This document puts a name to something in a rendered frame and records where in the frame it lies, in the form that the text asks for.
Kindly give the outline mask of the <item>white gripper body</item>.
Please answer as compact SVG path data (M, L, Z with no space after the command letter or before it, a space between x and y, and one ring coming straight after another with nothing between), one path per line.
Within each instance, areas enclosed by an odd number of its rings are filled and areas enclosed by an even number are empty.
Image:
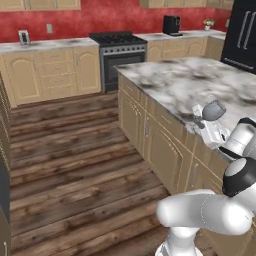
M199 104L193 108L194 116L200 116L202 118L203 107ZM205 125L204 129L199 129L203 142L211 149L218 147L222 143L222 138L219 133L218 125L215 121L206 121L202 118L202 122Z

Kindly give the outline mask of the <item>beige side cupboard run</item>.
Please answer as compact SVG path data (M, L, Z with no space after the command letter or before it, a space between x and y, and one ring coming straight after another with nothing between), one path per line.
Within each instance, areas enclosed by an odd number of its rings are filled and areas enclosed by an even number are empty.
M11 256L10 103L0 73L0 256Z

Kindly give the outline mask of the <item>beige kitchen island cabinet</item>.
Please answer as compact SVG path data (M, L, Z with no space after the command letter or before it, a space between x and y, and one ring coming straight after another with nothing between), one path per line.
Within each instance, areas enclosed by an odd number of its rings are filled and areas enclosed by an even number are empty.
M156 256L203 256L201 229L219 256L256 256L256 154L223 159L128 76L118 84L120 127L171 193L157 206L169 234Z

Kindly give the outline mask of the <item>beige base cupboard run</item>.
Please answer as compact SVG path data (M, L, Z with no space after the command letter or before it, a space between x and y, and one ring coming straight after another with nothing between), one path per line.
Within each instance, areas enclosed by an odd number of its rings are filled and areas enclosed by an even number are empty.
M137 34L147 44L147 61L204 56L219 60L226 33L218 30L188 30L181 36L163 33Z
M0 73L13 107L96 93L99 45L90 38L0 43Z

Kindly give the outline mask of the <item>black coffee machine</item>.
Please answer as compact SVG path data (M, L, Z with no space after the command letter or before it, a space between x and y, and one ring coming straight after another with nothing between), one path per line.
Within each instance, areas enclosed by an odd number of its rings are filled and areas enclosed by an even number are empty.
M179 16L165 15L163 18L162 32L166 35L180 35L181 18Z

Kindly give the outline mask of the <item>black steel oven with hob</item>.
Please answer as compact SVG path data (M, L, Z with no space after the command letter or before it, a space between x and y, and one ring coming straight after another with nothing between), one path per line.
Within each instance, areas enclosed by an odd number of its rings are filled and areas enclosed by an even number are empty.
M99 44L101 85L104 93L118 89L115 67L144 62L147 41L131 31L91 33L89 37Z

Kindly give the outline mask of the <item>beige island drawer front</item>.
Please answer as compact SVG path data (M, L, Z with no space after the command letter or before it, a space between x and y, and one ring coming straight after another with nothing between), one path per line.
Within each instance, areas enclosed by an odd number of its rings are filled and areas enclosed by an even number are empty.
M183 125L177 121L165 108L157 105L155 108L156 119L176 138L183 135Z
M140 91L139 89L126 77L119 77L119 86L130 95L135 101L140 101Z

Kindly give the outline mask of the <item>grey wine glass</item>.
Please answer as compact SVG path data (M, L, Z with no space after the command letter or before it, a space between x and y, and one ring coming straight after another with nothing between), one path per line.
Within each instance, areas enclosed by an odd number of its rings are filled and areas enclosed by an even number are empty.
M219 100L213 100L203 108L202 118L206 121L216 121L221 118L226 111L226 107Z

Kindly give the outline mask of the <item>beige wall cupboard run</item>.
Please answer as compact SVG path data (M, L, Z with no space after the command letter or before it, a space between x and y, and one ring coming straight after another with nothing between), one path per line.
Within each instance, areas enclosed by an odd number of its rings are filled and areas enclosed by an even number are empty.
M0 0L0 12L80 9L81 0Z
M234 0L139 0L144 8L217 8L231 10Z

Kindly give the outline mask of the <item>beige island cupboard door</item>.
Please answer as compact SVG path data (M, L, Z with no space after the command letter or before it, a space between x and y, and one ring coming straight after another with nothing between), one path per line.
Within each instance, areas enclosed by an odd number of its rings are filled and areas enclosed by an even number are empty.
M182 168L186 168L188 152L153 118L147 117L146 122L145 158L167 190L176 194Z
M122 94L120 96L120 121L121 127L130 141L134 139L134 128L132 125L134 110L131 102Z
M138 125L137 149L141 156L144 156L145 110L138 103L135 103L135 109L137 111L136 124Z
M191 186L191 176L193 175L194 165L198 163L196 177L194 180L194 187ZM188 178L187 191L195 189L212 189L213 188L213 175L197 158L193 158L190 174Z

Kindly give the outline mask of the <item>small potted plant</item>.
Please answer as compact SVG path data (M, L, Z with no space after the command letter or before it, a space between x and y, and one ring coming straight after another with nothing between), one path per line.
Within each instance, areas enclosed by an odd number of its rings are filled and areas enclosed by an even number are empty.
M204 29L209 30L211 27L214 26L215 21L213 19L205 19L203 21L203 24L204 24Z

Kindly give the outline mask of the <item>black fridge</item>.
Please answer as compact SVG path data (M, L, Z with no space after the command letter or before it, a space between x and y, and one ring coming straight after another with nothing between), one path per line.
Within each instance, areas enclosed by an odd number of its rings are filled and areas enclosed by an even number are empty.
M221 61L256 75L256 0L234 0Z

